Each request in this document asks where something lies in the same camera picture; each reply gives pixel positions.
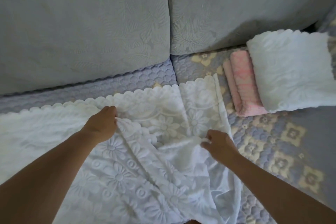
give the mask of person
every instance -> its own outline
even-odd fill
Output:
[[[114,106],[104,107],[84,127],[0,185],[0,223],[50,224],[91,150],[116,129]],[[278,224],[336,223],[336,213],[239,154],[226,133],[209,130],[202,147],[231,169]]]

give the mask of white blanket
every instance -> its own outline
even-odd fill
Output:
[[[240,180],[199,146],[230,133],[217,75],[0,116],[0,183],[81,129],[104,106],[118,132],[90,153],[55,223],[236,223]]]
[[[293,111],[336,105],[328,35],[278,30],[247,42],[265,109]]]

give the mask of embossed white fabric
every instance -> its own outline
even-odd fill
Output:
[[[247,42],[265,109],[293,111],[336,105],[328,35],[278,30]]]
[[[116,134],[97,145],[54,223],[236,223],[240,180],[199,146],[231,135],[217,75],[0,116],[0,182],[81,129],[104,106]]]

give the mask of forearm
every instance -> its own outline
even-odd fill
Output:
[[[52,223],[95,141],[76,133],[0,186],[3,223]]]
[[[334,211],[240,154],[235,154],[227,167],[250,189],[278,224],[336,223]]]

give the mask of pink blanket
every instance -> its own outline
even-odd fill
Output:
[[[233,52],[223,68],[237,114],[246,117],[268,113],[259,97],[250,54]]]

